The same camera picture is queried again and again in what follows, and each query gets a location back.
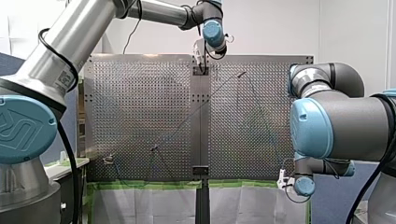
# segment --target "sticker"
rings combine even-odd
[[[70,72],[62,71],[61,75],[55,81],[54,86],[62,94],[66,94],[67,90],[70,88],[74,82],[74,77]]]

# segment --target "pegboard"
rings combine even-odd
[[[91,181],[191,178],[190,56],[92,57],[85,76]],[[113,164],[103,158],[113,155]]]
[[[209,76],[199,81],[192,61],[190,55],[90,58],[84,78],[90,181],[191,180],[197,162],[209,166],[210,178],[277,177],[279,163],[293,156],[288,70],[312,58],[227,56],[211,60]],[[209,103],[192,116],[197,93]],[[106,165],[109,155],[114,162]]]
[[[277,180],[293,158],[288,73],[311,57],[235,56],[214,61],[209,121],[210,178]],[[287,170],[292,170],[287,163]]]

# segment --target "blue joint cap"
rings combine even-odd
[[[390,97],[396,97],[396,89],[385,90],[383,93]]]
[[[300,177],[294,183],[294,190],[300,196],[309,197],[315,192],[315,182],[306,177]]]
[[[306,158],[306,156],[300,155],[298,152],[294,152],[294,160],[295,161],[299,161],[299,160],[302,160],[305,158]]]
[[[46,105],[26,96],[0,96],[0,163],[16,164],[40,156],[56,133],[57,120]]]
[[[353,176],[355,174],[355,162],[351,161],[349,163],[349,166],[347,167],[346,172],[343,174],[343,176]]]
[[[294,101],[290,112],[294,150],[306,157],[323,159],[332,153],[332,123],[324,108],[312,98]]]
[[[212,48],[221,47],[224,42],[224,33],[218,21],[210,20],[204,24],[204,39]]]
[[[220,5],[222,5],[223,0],[212,0],[211,2],[219,3]]]

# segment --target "cable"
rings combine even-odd
[[[70,87],[70,89],[67,92],[70,92],[73,90],[77,84],[78,84],[78,71],[76,67],[73,65],[72,62],[70,62],[66,57],[64,57],[62,54],[60,54],[56,49],[54,49],[52,46],[50,46],[46,40],[43,37],[43,34],[46,33],[50,28],[43,29],[38,33],[38,40],[46,47],[49,49],[53,54],[58,56],[60,59],[62,59],[69,67],[70,67],[70,72],[72,73],[75,81],[73,85]],[[66,150],[67,156],[69,157],[70,161],[70,168],[72,170],[72,178],[73,178],[73,196],[74,196],[74,201],[73,201],[73,224],[78,224],[78,216],[79,216],[79,206],[81,205],[81,200],[82,197],[79,198],[79,187],[78,187],[78,168],[76,164],[76,159],[74,156],[73,148],[70,145],[70,142],[67,138],[67,134],[64,131],[64,126],[62,125],[61,122],[58,122],[58,132],[62,138],[62,141],[64,142],[64,148]]]
[[[80,205],[80,198],[79,198],[79,187],[78,187],[78,169],[76,164],[76,159],[74,156],[73,148],[70,145],[70,142],[67,138],[67,134],[64,131],[64,126],[61,122],[58,123],[58,132],[64,142],[64,148],[66,149],[67,156],[70,160],[70,167],[72,170],[72,178],[73,178],[73,224],[78,224],[78,214],[79,214],[79,205]]]
[[[383,95],[383,94],[378,94],[378,95],[374,95],[374,97],[381,98],[382,100],[386,101],[392,110],[393,116],[396,116],[396,105],[391,99],[388,98],[388,96]],[[350,222],[352,221],[355,211],[358,208],[359,203],[361,202],[361,199],[363,198],[367,189],[370,188],[370,186],[373,184],[373,182],[375,181],[375,179],[379,175],[379,173],[381,173],[381,171],[384,169],[386,164],[389,161],[393,160],[393,158],[395,157],[395,153],[396,153],[395,149],[396,149],[396,132],[393,134],[390,144],[389,144],[384,156],[381,158],[380,163],[375,168],[374,172],[369,177],[367,182],[364,184],[363,188],[361,188],[361,191],[359,192],[358,196],[356,197],[355,202],[352,204],[352,207],[350,208],[349,214],[346,219],[346,224],[350,224]]]
[[[136,32],[137,27],[139,26],[140,22],[142,21],[142,16],[143,16],[143,8],[142,8],[142,2],[140,0],[134,0],[134,2],[131,4],[134,5],[134,3],[137,3],[137,12],[139,13],[139,20],[137,21],[136,26],[132,30],[132,32],[128,36],[128,41],[126,42],[124,49],[122,51],[122,54],[125,54],[126,49],[128,48],[129,42],[131,41],[131,37]]]
[[[288,194],[288,187],[293,186],[292,184],[289,184],[290,179],[291,179],[291,177],[289,177],[288,183],[286,183],[286,186],[285,186],[285,188],[284,188],[285,193],[286,193],[286,197],[288,197],[288,199],[291,200],[291,201],[294,202],[294,203],[306,203],[306,202],[308,202],[308,201],[311,199],[311,196],[309,196],[308,198],[306,198],[305,200],[303,200],[303,201],[301,201],[301,202],[295,201],[295,200],[293,200],[293,199],[289,196],[289,194]]]
[[[247,76],[247,79],[248,79],[248,82],[249,82],[249,84],[250,84],[251,91],[253,92],[253,100],[254,100],[254,102],[256,103],[257,107],[260,109],[260,112],[261,112],[261,115],[262,115],[262,120],[264,121],[264,125],[265,125],[265,130],[267,130],[267,131],[268,131],[268,135],[270,135],[270,140],[271,140],[271,142],[272,142],[272,145],[274,146],[274,152],[275,152],[275,154],[276,154],[276,160],[277,160],[278,165],[280,166],[280,165],[281,165],[281,163],[280,163],[280,157],[279,157],[279,152],[278,152],[277,149],[276,149],[276,141],[275,141],[275,138],[273,137],[273,135],[272,135],[272,133],[271,133],[271,131],[270,131],[270,128],[269,128],[267,122],[265,122],[265,116],[264,116],[265,113],[264,113],[264,110],[262,109],[262,106],[260,105],[260,103],[259,103],[259,101],[258,101],[258,97],[257,97],[257,93],[256,93],[256,91],[255,91],[255,89],[254,89],[254,85],[253,85],[253,83],[251,82],[251,79],[250,79],[249,76]]]
[[[330,168],[332,169],[332,171],[334,172],[334,177],[335,179],[340,179],[340,175],[338,174],[338,172],[334,169],[334,167],[332,166],[332,164],[330,163],[330,161],[328,161],[327,159],[323,159],[325,164],[328,164],[330,166]]]
[[[216,58],[214,56],[212,56],[209,51],[207,50],[207,48],[205,48],[206,53],[209,55],[210,58],[214,59],[214,60],[221,60],[225,57],[225,54],[220,55],[220,57]]]
[[[40,40],[40,42],[47,48],[49,49],[53,54],[55,54],[56,56],[58,56],[60,59],[62,59],[62,61],[64,61],[69,67],[70,67],[70,72],[72,73],[75,81],[73,83],[73,86],[70,87],[70,89],[67,92],[70,92],[71,90],[73,90],[77,84],[78,84],[78,71],[76,69],[76,67],[73,65],[72,62],[70,62],[66,57],[64,57],[62,54],[60,54],[58,51],[56,51],[56,49],[54,49],[53,47],[51,47],[46,40],[43,37],[43,34],[46,33],[50,28],[46,28],[40,31],[40,33],[38,33],[38,40]]]
[[[199,111],[204,105],[209,103],[209,100],[212,99],[212,97],[225,85],[227,84],[227,82],[229,82],[231,80],[231,78],[233,78],[234,76],[230,76],[227,78],[227,80],[225,80],[223,83],[221,83],[221,85],[215,90],[213,91],[213,93],[211,95],[209,95],[207,101],[205,101],[203,104],[201,104],[198,108],[196,108],[192,113],[190,113],[178,126],[177,129],[171,134],[170,138],[167,140],[172,139],[178,131],[180,131],[181,127],[183,127],[183,125],[197,112]],[[160,148],[162,144],[164,144],[166,142],[166,140],[161,141],[160,144],[156,145],[156,148]]]

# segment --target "hole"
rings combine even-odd
[[[306,114],[300,115],[300,120],[306,120]]]

